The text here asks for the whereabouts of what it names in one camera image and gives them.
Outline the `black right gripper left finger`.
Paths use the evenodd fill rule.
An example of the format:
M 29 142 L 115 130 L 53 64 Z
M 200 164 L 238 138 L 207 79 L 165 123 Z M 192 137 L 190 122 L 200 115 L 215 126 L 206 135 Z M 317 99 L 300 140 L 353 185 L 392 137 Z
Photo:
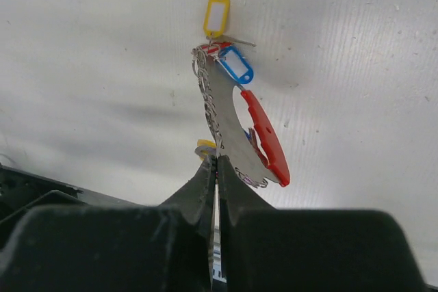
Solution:
M 211 291 L 216 168 L 157 206 L 29 203 L 1 220 L 1 290 Z

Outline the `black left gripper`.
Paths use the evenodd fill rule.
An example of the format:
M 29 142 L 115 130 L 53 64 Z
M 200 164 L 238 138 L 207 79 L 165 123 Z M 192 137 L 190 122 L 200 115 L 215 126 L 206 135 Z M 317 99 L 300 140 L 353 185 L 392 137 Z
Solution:
M 127 200 L 1 165 L 1 220 L 52 191 L 91 205 L 133 205 Z

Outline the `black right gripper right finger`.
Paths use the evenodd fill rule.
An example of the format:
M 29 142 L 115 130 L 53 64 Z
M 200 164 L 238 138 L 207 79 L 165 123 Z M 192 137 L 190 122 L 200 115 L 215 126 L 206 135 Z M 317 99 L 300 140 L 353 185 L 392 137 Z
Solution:
M 276 209 L 217 161 L 230 291 L 427 291 L 407 238 L 371 209 Z

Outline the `yellow tagged silver key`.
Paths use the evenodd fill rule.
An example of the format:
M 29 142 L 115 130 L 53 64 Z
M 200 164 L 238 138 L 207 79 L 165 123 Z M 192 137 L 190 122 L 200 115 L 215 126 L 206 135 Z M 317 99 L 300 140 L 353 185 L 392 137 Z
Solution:
M 209 140 L 199 139 L 197 141 L 194 153 L 200 158 L 201 161 L 204 161 L 206 158 L 216 155 L 216 144 Z

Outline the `red key tag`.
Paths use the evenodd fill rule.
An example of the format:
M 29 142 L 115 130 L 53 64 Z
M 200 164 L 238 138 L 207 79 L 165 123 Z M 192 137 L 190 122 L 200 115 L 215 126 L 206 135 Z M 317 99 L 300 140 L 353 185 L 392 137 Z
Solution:
M 221 50 L 229 46 L 233 46 L 233 43 L 215 41 L 215 42 L 210 42 L 208 44 L 202 44 L 198 48 L 204 53 L 206 53 L 207 55 L 214 57 L 217 56 L 221 52 Z

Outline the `yellow key tag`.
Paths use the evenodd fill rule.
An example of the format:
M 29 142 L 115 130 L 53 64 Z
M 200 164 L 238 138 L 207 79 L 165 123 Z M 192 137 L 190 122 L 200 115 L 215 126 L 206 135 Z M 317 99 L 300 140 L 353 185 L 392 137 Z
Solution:
M 208 40 L 215 40 L 218 42 L 231 42 L 244 44 L 252 48 L 256 47 L 256 44 L 252 42 L 239 40 L 225 34 L 230 4 L 230 0 L 208 0 L 203 22 L 203 32 L 206 38 Z

